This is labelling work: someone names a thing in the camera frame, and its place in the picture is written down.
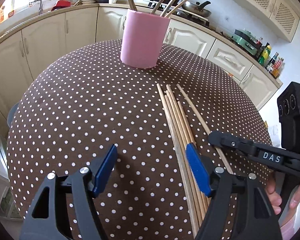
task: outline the sauce bottle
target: sauce bottle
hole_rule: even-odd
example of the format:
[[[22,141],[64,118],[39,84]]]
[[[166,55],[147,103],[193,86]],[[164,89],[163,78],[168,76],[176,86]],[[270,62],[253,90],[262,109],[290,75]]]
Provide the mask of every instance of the sauce bottle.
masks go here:
[[[270,52],[271,52],[271,46],[270,45],[268,45],[268,46],[266,46],[264,49],[263,49],[263,51],[261,52],[261,54],[260,54],[260,57],[258,58],[258,62],[259,62],[259,64],[260,65],[264,65],[264,63],[265,63],[265,61],[266,61],[266,59],[269,57],[269,55],[270,55]]]

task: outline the drawer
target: drawer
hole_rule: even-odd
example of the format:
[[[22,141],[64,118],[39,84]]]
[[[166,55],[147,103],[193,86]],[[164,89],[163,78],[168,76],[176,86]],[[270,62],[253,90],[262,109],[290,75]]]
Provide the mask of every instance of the drawer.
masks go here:
[[[253,65],[251,61],[220,40],[216,40],[213,44],[207,60],[231,73],[240,81],[242,81]]]

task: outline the pan handle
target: pan handle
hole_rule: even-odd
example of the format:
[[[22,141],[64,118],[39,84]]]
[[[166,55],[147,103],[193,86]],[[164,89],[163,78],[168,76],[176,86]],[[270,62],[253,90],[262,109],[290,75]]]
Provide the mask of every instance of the pan handle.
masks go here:
[[[206,2],[204,2],[204,3],[202,3],[202,4],[200,4],[200,6],[199,6],[199,10],[202,10],[206,5],[208,5],[208,4],[211,4],[211,2],[209,2],[209,1],[206,1]]]

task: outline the polka dot tablecloth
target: polka dot tablecloth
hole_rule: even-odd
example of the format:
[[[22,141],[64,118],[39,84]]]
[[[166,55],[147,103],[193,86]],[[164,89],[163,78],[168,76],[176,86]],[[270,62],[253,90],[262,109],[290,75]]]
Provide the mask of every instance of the polka dot tablecloth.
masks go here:
[[[193,239],[179,166],[157,91],[170,84],[184,106],[197,147],[223,167],[179,83],[212,130],[271,143],[251,100],[218,66],[166,45],[152,69],[120,61],[121,41],[86,46],[61,57],[24,94],[8,139],[13,195],[21,216],[49,172],[72,174],[111,144],[118,160],[106,190],[94,200],[110,239]],[[269,170],[235,152],[225,152],[238,175],[254,172],[265,183]],[[74,239],[80,239],[71,195],[67,197]],[[223,239],[235,211],[231,199]]]

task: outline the countertop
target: countertop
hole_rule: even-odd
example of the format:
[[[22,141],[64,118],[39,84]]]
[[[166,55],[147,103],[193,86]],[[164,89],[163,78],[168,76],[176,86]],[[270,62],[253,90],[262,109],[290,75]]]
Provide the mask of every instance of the countertop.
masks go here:
[[[145,3],[136,3],[136,6],[138,7],[138,11],[141,12],[151,12],[152,9],[147,7],[147,4]],[[5,39],[7,39],[8,37],[10,37],[11,35],[15,34],[16,32],[20,31],[21,29],[37,22],[40,20],[43,20],[45,18],[48,18],[50,16],[53,15],[57,15],[60,13],[64,13],[64,12],[68,12],[68,11],[72,11],[72,10],[78,10],[78,9],[84,9],[84,8],[91,8],[91,7],[117,7],[117,8],[127,8],[129,9],[129,5],[127,4],[108,4],[108,3],[104,3],[104,4],[99,4],[99,3],[94,3],[94,4],[86,4],[86,5],[76,5],[76,6],[71,6],[71,7],[67,7],[67,8],[63,8],[63,9],[58,9],[52,12],[47,12],[44,13],[42,15],[36,16],[30,20],[27,20],[17,26],[15,26],[14,28],[10,29],[9,31],[3,33],[0,36],[0,43],[2,41],[4,41]],[[224,36],[222,36],[219,33],[216,33],[213,30],[210,30],[208,28],[205,28],[197,23],[194,23],[192,21],[189,21],[187,19],[184,19],[182,17],[176,16],[176,15],[171,15],[170,16],[171,19],[173,20],[177,20],[180,22],[183,22],[185,24],[188,24],[192,27],[195,27],[201,31],[204,31],[208,34],[210,34],[211,36],[217,38],[218,40],[224,42],[225,44],[229,45],[231,48],[235,49],[237,52],[239,52],[240,54],[242,54],[245,58],[247,58],[248,60],[250,60],[255,66],[257,66],[271,81],[272,83],[277,87],[280,88],[282,86],[282,82],[281,80],[278,79],[274,79],[273,76],[263,67],[261,66],[253,57],[251,57],[248,53],[246,53],[244,50],[240,49],[238,46],[236,46],[235,44],[233,44],[231,41],[229,41],[228,39],[226,39]]]

